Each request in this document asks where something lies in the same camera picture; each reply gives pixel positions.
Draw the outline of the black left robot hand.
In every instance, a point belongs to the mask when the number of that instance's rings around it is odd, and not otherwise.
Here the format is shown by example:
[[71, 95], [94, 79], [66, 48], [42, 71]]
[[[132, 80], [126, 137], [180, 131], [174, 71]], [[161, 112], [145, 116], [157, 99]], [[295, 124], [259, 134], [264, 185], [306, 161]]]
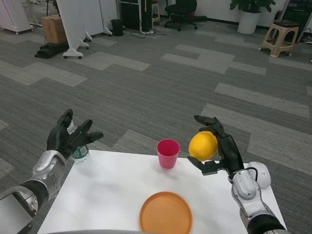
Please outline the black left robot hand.
[[103, 137], [103, 132], [88, 132], [93, 124], [91, 119], [84, 121], [73, 133], [68, 133], [67, 128], [72, 120], [73, 110], [67, 109], [59, 117], [47, 139], [47, 150], [55, 150], [65, 159], [68, 159], [78, 147], [93, 143]]

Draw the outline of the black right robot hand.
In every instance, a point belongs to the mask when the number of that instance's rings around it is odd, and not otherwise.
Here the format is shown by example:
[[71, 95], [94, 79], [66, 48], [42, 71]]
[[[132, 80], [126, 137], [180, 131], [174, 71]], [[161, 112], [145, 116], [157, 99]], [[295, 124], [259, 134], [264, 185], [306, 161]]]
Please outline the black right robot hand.
[[230, 134], [224, 131], [221, 122], [216, 118], [194, 116], [203, 124], [189, 144], [187, 159], [197, 167], [204, 176], [225, 170], [230, 178], [234, 173], [244, 169], [239, 149]]

